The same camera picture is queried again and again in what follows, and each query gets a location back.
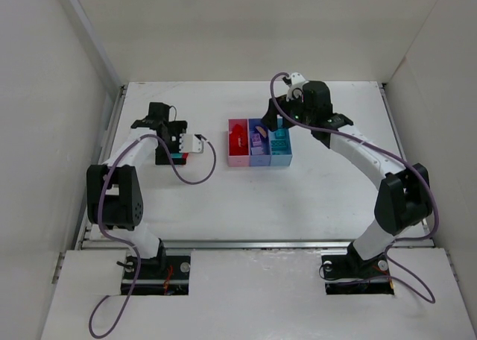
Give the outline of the red round lego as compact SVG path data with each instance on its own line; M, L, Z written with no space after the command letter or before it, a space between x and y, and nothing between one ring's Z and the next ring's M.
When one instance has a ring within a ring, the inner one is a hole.
M248 155L247 133L242 125L235 124L229 135L231 156Z

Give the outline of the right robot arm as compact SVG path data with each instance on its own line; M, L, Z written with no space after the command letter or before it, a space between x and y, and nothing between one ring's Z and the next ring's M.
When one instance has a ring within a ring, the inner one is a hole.
M350 118L334 112L331 92L323 81L308 81L299 73L279 77L288 91L271 96L262 123L271 131L293 126L309 130L329 150L350 161L378 192L374 219L363 234L344 255L323 256L324 276L328 280L374 277L388 247L432 213L429 174L424 166L410 166L375 146Z

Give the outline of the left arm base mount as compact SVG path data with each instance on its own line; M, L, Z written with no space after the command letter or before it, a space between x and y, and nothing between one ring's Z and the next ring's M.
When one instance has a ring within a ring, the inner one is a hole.
M133 289L132 295L183 296L189 294L189 276L191 271L191 256L189 254L166 255L160 265L157 259L144 259L138 279L133 286L136 258L127 256L126 260L117 261L122 268L120 285L121 295L127 295Z

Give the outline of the red lego pile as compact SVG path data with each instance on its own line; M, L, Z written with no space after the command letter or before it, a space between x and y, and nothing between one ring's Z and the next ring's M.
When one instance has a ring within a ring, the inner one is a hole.
M171 158L176 166L184 166L187 163L188 157L188 153L176 153L171 155Z

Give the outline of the lilac lego brick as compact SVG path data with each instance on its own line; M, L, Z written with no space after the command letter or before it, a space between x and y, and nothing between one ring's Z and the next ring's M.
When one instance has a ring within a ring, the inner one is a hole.
M259 133L252 133L250 135L250 143L252 148L262 147L262 137Z

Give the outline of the teal lego brick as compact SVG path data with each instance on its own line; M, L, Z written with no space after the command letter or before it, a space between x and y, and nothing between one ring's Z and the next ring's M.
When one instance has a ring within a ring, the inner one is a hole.
M271 152L272 154L287 154L288 153L288 137L285 129L278 129L271 133Z

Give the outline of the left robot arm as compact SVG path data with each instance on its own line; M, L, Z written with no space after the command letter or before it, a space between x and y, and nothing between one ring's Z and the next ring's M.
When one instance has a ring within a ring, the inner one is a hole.
M88 219L98 223L101 193L105 190L101 226L115 240L123 239L135 245L139 255L135 265L165 268L162 242L142 220L144 205L139 185L138 170L149 156L154 164L166 166L173 161L184 166L187 156L180 153L180 136L186 132L187 122L170 118L172 106L151 102L148 114L130 127L126 141L100 165L91 165L86 171L86 199Z

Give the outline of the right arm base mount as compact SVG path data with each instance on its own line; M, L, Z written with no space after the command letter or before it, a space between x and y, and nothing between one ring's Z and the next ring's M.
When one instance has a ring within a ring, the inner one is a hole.
M394 295L383 255L358 262L345 254L325 254L321 261L319 271L327 295Z

